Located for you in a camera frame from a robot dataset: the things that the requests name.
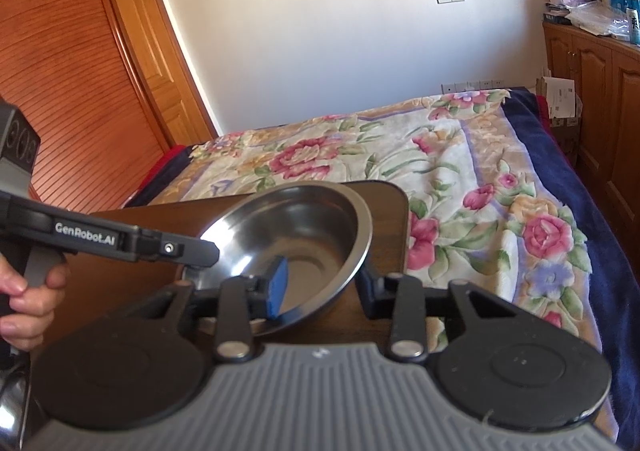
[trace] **navy blue blanket border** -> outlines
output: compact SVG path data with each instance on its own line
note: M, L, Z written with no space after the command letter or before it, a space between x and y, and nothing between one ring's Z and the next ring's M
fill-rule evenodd
M593 265L589 302L613 371L611 400L620 426L618 445L640 447L640 288L618 240L587 189L540 123L538 102L526 90L512 90L504 113L544 187L574 212L587 235Z
M124 209L129 207L141 207L149 205L149 202L156 198L166 187L187 169L191 163L189 155L194 146L184 148L178 155L167 162L160 171L145 185L132 199L130 199Z

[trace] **stainless steel bowl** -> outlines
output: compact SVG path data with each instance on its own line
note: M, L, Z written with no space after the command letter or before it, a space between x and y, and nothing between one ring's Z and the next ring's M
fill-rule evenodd
M289 260L289 284L280 314L252 323L255 335L297 323L331 303L364 262L372 236L364 199L340 184L296 182L243 200L201 238L220 249L210 269L185 269L197 288L236 275L258 275L274 256ZM212 320L200 324L210 331Z

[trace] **camera housing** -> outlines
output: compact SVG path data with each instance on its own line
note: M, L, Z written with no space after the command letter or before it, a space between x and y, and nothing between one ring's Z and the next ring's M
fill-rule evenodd
M28 196L40 137L22 112L0 97L0 190Z

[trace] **floral blanket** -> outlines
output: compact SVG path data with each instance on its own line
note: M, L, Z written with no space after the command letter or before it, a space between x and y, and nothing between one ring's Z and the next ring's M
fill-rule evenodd
M292 180L387 180L410 201L411 274L436 287L474 281L600 348L587 299L586 237L533 170L504 116L508 95L437 95L228 134L198 146L190 166L152 203ZM442 346L442 326L433 328L440 335L431 346ZM615 434L612 417L598 424Z

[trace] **dark wooden tabletop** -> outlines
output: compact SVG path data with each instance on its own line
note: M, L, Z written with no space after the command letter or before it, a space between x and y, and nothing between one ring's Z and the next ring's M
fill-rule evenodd
M370 260L387 272L404 269L408 202L404 193L385 182L353 182L348 187L367 202L373 218ZM199 236L215 219L245 195L178 202L95 215L162 231ZM114 308L171 283L177 267L171 263L126 263L79 254L68 258L71 278L64 303L47 331L46 343L55 341ZM275 335L271 341L288 343L346 343L374 341L383 344L389 321L370 322L364 317L355 285L351 283L329 310Z

